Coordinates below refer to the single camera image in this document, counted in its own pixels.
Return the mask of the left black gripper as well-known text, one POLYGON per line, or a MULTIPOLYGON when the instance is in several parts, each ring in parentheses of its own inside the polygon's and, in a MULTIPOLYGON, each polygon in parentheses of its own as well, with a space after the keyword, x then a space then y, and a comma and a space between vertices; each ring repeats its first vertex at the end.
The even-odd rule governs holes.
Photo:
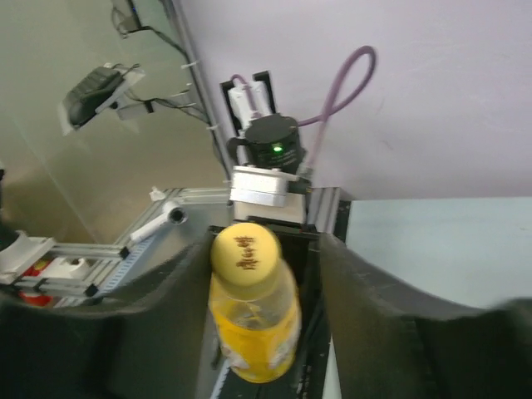
POLYGON ((224 359, 214 384, 213 398, 321 398, 326 387, 331 335, 323 301, 318 264, 319 233, 314 226, 256 218, 239 223, 255 223, 269 229, 279 241, 281 260, 293 273, 302 312, 302 329, 292 366, 280 378, 266 383, 247 382, 224 359))

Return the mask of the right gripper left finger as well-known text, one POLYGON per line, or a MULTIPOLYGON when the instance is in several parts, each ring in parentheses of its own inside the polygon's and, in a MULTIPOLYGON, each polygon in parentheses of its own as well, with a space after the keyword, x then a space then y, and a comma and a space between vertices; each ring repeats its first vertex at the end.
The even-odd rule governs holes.
POLYGON ((194 397, 213 239, 92 304, 35 308, 3 294, 2 397, 194 397))

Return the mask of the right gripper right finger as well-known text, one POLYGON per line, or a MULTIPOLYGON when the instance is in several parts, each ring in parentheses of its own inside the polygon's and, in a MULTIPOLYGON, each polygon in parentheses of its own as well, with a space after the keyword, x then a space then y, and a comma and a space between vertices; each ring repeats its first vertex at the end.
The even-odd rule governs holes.
POLYGON ((471 308, 402 282, 330 234, 319 247, 343 397, 530 397, 529 299, 471 308))

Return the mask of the yellow bottle cap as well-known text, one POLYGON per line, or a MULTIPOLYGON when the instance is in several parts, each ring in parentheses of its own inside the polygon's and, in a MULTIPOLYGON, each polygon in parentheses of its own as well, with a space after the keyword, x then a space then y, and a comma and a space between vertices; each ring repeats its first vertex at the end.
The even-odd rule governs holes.
POLYGON ((213 275, 227 294, 255 300, 277 284, 281 260, 278 239, 255 223, 237 223, 223 229, 210 250, 213 275))

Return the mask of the yellow juice bottle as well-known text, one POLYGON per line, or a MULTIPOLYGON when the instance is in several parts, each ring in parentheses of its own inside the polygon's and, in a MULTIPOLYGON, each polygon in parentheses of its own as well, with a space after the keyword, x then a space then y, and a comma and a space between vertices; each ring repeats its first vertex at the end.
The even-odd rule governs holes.
POLYGON ((302 312, 296 280, 285 262, 271 284, 246 299, 229 293, 214 275, 209 310, 222 354, 239 377, 258 384, 272 382, 292 366, 302 312))

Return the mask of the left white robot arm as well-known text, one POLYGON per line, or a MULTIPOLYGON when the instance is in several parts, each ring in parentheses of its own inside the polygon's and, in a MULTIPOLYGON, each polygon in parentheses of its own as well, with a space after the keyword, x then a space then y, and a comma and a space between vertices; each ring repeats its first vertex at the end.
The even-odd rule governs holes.
POLYGON ((280 114, 267 72, 222 86, 235 134, 231 225, 214 229, 209 310, 224 366, 215 398, 319 398, 328 322, 299 124, 280 114))

